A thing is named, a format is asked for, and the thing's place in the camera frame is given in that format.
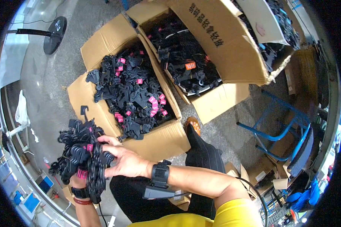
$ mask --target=chair seat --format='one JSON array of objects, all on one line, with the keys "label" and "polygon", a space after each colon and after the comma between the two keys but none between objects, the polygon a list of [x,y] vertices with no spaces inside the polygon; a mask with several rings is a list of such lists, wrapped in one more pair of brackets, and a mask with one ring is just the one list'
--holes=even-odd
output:
[{"label": "chair seat", "polygon": [[310,155],[310,152],[312,150],[313,141],[314,141],[313,129],[312,127],[310,127],[307,137],[304,140],[301,148],[299,149],[295,158],[292,160],[291,164],[288,166],[288,171],[292,176],[294,177],[298,176],[301,169],[305,166]]}]

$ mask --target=concrete floor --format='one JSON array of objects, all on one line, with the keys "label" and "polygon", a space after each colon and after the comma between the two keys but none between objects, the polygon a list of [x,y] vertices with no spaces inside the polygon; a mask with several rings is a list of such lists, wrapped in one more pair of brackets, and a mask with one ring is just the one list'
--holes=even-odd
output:
[{"label": "concrete floor", "polygon": [[[131,7],[138,1],[128,2]],[[25,17],[25,22],[38,19],[53,20],[55,9],[60,3],[60,0],[38,2]],[[7,89],[13,114],[17,107],[18,94],[21,89],[24,90],[31,128],[39,138],[39,143],[36,143],[34,136],[29,134],[29,145],[31,152],[36,155],[39,168],[46,172],[48,169],[43,158],[53,162],[62,154],[63,145],[57,143],[58,132],[67,128],[69,119],[76,118],[69,103],[66,87],[86,71],[80,48],[96,30],[122,10],[120,1],[115,0],[110,0],[108,4],[101,0],[65,1],[58,7],[57,15],[67,18],[67,31],[57,51],[49,56],[43,52],[44,38],[29,36],[30,44],[25,55],[21,79],[8,85]],[[26,24],[24,27],[46,30],[49,25],[37,22]],[[189,116],[197,117],[194,107],[186,105],[173,86],[171,88],[182,111],[182,120],[185,121]],[[261,95],[261,87],[250,85],[249,88],[250,96],[246,100],[206,125],[201,125],[201,137],[207,143],[222,149],[224,163],[232,162],[239,170],[240,163],[247,169],[263,154],[255,148],[256,140],[253,135],[238,127],[236,122],[253,125],[270,102]],[[276,78],[276,84],[272,83],[263,88],[284,100],[289,99],[284,73]],[[271,134],[276,133],[278,126],[274,120],[282,118],[283,115],[282,111],[273,112],[261,129]],[[186,154],[179,155],[170,161],[173,165],[184,165],[185,157]],[[64,197],[59,185],[57,183],[55,185],[59,189],[60,197]],[[104,215],[116,216],[115,226],[130,224],[130,220],[121,211],[109,189],[102,194],[101,206]]]}]

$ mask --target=left hand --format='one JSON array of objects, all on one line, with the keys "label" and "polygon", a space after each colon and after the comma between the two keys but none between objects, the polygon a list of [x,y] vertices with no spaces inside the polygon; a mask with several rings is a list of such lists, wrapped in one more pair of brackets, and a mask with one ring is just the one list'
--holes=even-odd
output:
[{"label": "left hand", "polygon": [[69,180],[69,185],[71,185],[74,188],[85,188],[86,187],[86,179],[81,179],[77,176],[77,173],[75,173],[71,179]]}]

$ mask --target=hand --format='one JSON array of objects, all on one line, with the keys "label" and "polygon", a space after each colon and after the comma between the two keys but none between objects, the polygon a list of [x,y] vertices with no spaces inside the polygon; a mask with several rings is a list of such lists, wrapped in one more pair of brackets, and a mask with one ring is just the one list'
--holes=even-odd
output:
[{"label": "hand", "polygon": [[123,175],[128,177],[144,176],[151,178],[152,167],[154,164],[156,164],[156,162],[145,160],[135,152],[132,152],[122,146],[114,145],[116,143],[113,143],[113,140],[109,139],[108,136],[106,136],[106,138],[112,144],[109,143],[110,145],[103,145],[102,150],[104,152],[110,152],[113,154],[117,158],[117,161],[116,166],[107,168],[105,170],[105,177]]},{"label": "hand", "polygon": [[75,173],[70,179],[69,179],[69,185],[71,185],[74,188],[86,188],[86,179],[81,179],[77,176],[77,173]]}]

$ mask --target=red bracelet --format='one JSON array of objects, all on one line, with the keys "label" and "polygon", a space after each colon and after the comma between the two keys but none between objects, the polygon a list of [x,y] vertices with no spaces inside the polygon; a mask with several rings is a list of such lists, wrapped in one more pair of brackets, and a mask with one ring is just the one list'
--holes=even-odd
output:
[{"label": "red bracelet", "polygon": [[76,199],[75,197],[73,198],[73,200],[74,200],[76,203],[81,204],[81,205],[91,205],[91,204],[92,204],[92,201],[91,201],[91,200],[82,201],[82,200]]}]

